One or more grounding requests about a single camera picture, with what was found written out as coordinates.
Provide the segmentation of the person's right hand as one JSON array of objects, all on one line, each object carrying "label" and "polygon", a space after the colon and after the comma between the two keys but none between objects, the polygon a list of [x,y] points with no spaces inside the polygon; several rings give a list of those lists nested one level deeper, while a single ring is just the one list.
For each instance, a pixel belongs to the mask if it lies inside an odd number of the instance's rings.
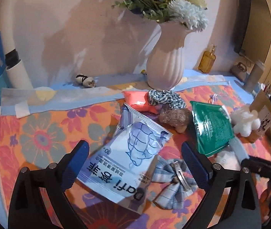
[{"label": "person's right hand", "polygon": [[269,218],[269,200],[270,199],[271,199],[271,189],[265,189],[259,198],[262,223],[264,223]]}]

